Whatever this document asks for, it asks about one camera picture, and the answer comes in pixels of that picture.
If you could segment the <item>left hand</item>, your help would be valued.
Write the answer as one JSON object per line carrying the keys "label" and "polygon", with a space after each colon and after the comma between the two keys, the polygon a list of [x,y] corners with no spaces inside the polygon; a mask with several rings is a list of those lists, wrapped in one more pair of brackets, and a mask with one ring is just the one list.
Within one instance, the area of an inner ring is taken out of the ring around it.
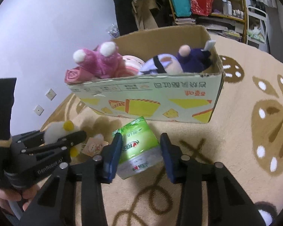
{"label": "left hand", "polygon": [[24,203],[22,209],[26,211],[39,190],[40,187],[38,185],[33,185],[31,188],[23,190],[22,194],[13,189],[0,189],[0,207],[9,214],[14,215],[8,201],[18,202],[25,199],[27,202]]}

